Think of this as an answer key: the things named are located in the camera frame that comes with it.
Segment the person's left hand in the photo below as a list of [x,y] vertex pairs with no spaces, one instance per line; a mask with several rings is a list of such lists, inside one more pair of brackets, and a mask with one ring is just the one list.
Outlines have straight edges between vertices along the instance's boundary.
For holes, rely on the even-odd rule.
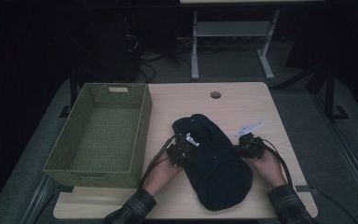
[[171,164],[167,152],[163,152],[158,159],[158,164],[147,176],[143,189],[155,197],[165,186],[167,186],[183,168]]

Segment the storage bin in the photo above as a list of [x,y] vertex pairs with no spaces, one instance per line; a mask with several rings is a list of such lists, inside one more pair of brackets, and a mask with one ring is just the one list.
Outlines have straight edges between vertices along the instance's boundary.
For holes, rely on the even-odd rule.
[[65,186],[137,188],[151,110],[147,84],[86,83],[43,171]]

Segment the plaid shirt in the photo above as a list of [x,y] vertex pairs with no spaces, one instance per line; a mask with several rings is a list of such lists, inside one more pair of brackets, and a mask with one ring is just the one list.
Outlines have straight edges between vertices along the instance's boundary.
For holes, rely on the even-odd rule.
[[[296,192],[288,185],[273,189],[268,196],[281,223],[314,223]],[[155,205],[156,201],[146,190],[138,189],[120,209],[105,217],[103,224],[142,223]]]
[[268,197],[281,223],[316,223],[296,192],[288,185],[272,189]]

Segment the hand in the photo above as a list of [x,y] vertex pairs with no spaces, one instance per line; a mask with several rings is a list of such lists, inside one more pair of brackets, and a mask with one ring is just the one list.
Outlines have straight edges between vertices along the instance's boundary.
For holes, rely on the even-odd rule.
[[273,188],[287,184],[283,177],[279,160],[268,150],[264,150],[264,155],[260,159],[246,160],[255,167],[260,176]]
[[171,164],[167,152],[163,152],[158,159],[158,164],[148,175],[143,188],[155,197],[183,168]]

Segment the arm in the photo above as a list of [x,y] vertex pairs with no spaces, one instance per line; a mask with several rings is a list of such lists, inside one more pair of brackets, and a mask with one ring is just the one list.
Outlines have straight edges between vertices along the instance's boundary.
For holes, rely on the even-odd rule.
[[269,200],[281,223],[315,223],[292,187],[287,185],[278,159],[265,150],[261,159],[246,159],[271,186]]
[[154,197],[183,170],[171,164],[166,152],[162,153],[158,161],[159,164],[150,172],[144,186],[120,209],[106,216],[103,224],[136,224],[145,219],[156,205]]

